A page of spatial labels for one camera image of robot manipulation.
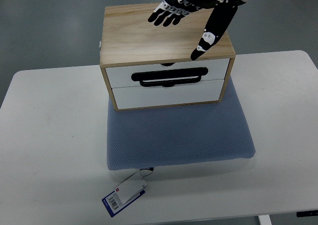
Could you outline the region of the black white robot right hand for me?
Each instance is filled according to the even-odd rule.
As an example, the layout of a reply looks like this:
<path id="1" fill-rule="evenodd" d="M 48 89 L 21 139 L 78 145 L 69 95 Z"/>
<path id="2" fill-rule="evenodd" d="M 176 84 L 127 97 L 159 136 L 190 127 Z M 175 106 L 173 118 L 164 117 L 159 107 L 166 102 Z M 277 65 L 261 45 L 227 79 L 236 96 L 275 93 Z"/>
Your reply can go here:
<path id="1" fill-rule="evenodd" d="M 248 0 L 163 0 L 148 18 L 155 26 L 164 27 L 177 25 L 181 19 L 202 9 L 211 9 L 212 13 L 205 25 L 202 37 L 197 47 L 191 53 L 190 59 L 196 60 L 210 48 L 216 45 L 234 15 L 238 6 Z"/>

